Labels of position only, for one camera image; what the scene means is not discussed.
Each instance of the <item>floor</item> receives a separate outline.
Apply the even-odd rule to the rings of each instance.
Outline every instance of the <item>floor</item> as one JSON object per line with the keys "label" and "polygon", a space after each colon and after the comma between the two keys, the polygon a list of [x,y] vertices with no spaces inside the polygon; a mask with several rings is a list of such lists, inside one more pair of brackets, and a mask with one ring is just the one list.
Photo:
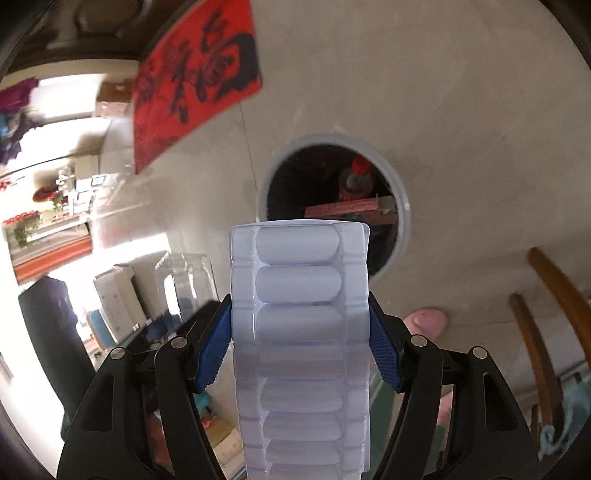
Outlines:
{"label": "floor", "polygon": [[591,287],[591,72],[537,0],[252,0],[262,91],[134,175],[132,127],[100,158],[117,182],[95,205],[98,249],[165,232],[211,257],[229,291],[228,229],[255,220],[257,186],[297,138],[344,132],[401,176],[413,237],[372,291],[387,313],[448,312],[442,348],[489,349],[516,393],[534,379],[507,306],[531,306],[558,372],[576,337],[528,268],[542,247]]}

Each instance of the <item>blue gripper pad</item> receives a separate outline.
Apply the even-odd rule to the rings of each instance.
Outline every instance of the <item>blue gripper pad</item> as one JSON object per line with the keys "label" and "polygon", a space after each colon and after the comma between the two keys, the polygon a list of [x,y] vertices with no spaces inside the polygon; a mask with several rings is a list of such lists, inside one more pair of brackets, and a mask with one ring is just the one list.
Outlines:
{"label": "blue gripper pad", "polygon": [[402,377],[398,371],[398,352],[392,345],[386,328],[378,312],[369,304],[369,347],[378,365],[382,379],[394,390],[402,387]]}
{"label": "blue gripper pad", "polygon": [[199,391],[203,391],[205,387],[215,381],[223,358],[228,351],[232,338],[231,313],[232,304],[229,303],[199,354],[199,367],[195,379]]}

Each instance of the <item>white wall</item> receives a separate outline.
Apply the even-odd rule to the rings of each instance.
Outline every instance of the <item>white wall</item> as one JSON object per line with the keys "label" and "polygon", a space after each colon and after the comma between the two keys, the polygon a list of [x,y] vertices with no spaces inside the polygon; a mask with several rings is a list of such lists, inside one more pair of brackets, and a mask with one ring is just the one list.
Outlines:
{"label": "white wall", "polygon": [[0,352],[14,375],[9,379],[0,374],[0,401],[33,454],[55,475],[63,448],[60,427],[64,409],[29,339],[4,231],[0,238],[0,285]]}

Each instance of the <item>wooden chair leg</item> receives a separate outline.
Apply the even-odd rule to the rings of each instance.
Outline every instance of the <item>wooden chair leg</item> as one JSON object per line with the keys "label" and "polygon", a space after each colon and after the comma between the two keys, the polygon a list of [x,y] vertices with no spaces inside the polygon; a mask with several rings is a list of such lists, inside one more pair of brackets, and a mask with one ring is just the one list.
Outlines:
{"label": "wooden chair leg", "polygon": [[573,326],[587,363],[591,365],[591,307],[568,277],[542,250],[538,247],[532,248],[527,258]]}
{"label": "wooden chair leg", "polygon": [[562,408],[562,386],[556,378],[554,367],[538,326],[525,304],[524,298],[514,293],[509,297],[509,306],[519,324],[523,335],[525,346],[530,354],[531,366],[534,370],[535,383],[540,396],[540,411],[542,423],[553,425],[557,435],[560,435],[563,428],[564,416]]}
{"label": "wooden chair leg", "polygon": [[531,439],[534,442],[536,450],[540,449],[540,406],[538,404],[531,407]]}

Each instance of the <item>translucent plastic packaging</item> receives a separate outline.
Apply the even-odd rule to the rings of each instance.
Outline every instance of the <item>translucent plastic packaging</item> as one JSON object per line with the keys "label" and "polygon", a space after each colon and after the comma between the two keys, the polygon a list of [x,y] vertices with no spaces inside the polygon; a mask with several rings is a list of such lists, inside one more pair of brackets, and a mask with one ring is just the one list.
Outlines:
{"label": "translucent plastic packaging", "polygon": [[251,480],[358,480],[369,466],[369,228],[230,231],[236,398]]}

